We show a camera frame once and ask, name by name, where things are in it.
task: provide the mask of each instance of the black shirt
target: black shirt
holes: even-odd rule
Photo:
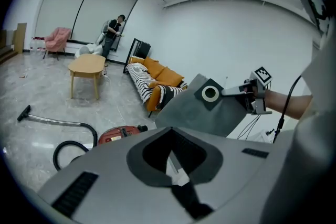
[[[111,27],[114,31],[118,32],[119,31],[119,26],[121,26],[121,24],[118,23],[117,20],[112,20],[109,24],[109,27]],[[114,33],[112,33],[111,31],[107,31],[106,37],[108,38],[113,38],[114,37]]]

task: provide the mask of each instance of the red vacuum cleaner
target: red vacuum cleaner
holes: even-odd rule
[[[93,135],[93,147],[97,146],[98,135],[97,135],[97,132],[95,131],[95,129],[91,125],[86,124],[86,123],[82,123],[82,122],[58,121],[58,120],[53,120],[53,119],[42,118],[42,117],[30,115],[29,114],[30,110],[31,110],[31,107],[30,107],[30,105],[28,105],[23,110],[23,112],[19,115],[17,120],[20,122],[24,118],[29,118],[29,119],[32,119],[32,120],[38,120],[38,121],[43,121],[43,122],[48,122],[48,123],[53,123],[53,124],[59,124],[59,125],[82,126],[82,127],[85,127],[85,128],[87,128],[91,131],[91,133]],[[120,127],[111,128],[111,129],[107,130],[106,132],[104,132],[100,136],[99,141],[98,141],[98,145],[108,143],[108,142],[112,142],[112,141],[115,141],[115,140],[119,140],[119,139],[122,139],[122,138],[125,138],[125,137],[128,137],[128,136],[131,136],[131,135],[139,134],[139,133],[145,132],[147,130],[148,130],[148,128],[147,128],[146,125],[144,125],[144,126],[139,125],[138,127],[135,127],[135,126],[120,126]],[[80,144],[76,141],[68,140],[68,141],[64,141],[64,142],[60,143],[56,147],[56,149],[54,151],[54,154],[53,154],[53,157],[52,157],[53,158],[52,161],[54,163],[54,167],[56,168],[56,170],[61,169],[60,166],[59,166],[59,163],[58,163],[58,154],[59,154],[60,150],[63,147],[69,146],[69,145],[79,147],[85,152],[89,151],[86,147],[84,147],[82,144]]]

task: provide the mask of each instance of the wooden table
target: wooden table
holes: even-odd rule
[[[100,78],[101,72],[104,68],[105,58],[100,55],[93,54],[82,54],[71,64],[68,68],[71,74],[71,98],[73,98],[73,78],[93,78],[94,81],[94,92],[96,94],[96,99],[98,99],[98,89],[97,80]]]

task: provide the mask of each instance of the vacuum hose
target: vacuum hose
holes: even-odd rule
[[[83,126],[87,129],[89,129],[93,135],[93,146],[97,146],[97,142],[98,142],[98,135],[97,135],[97,132],[95,131],[95,129],[90,126],[89,124],[86,124],[86,123],[80,123],[80,126]],[[65,147],[65,146],[76,146],[76,147],[79,147],[81,148],[83,151],[87,152],[89,151],[86,147],[84,147],[82,144],[76,142],[76,141],[71,141],[71,140],[68,140],[68,141],[64,141],[62,143],[60,143],[57,148],[55,149],[54,151],[54,154],[53,154],[53,159],[52,159],[52,162],[54,163],[54,167],[56,168],[57,171],[61,170],[60,166],[59,166],[59,163],[58,163],[58,155],[59,155],[59,152],[60,150]]]

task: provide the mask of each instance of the tiled floor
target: tiled floor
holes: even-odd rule
[[[37,191],[56,173],[52,154],[65,140],[92,143],[91,133],[82,127],[50,125],[17,117],[31,105],[31,114],[64,121],[85,122],[101,135],[120,125],[147,125],[154,129],[155,114],[148,112],[122,65],[110,64],[108,78],[99,81],[95,99],[92,79],[75,78],[70,98],[68,65],[72,56],[17,55],[0,66],[0,139],[8,163],[17,179]],[[65,166],[82,151],[67,147],[60,154]]]

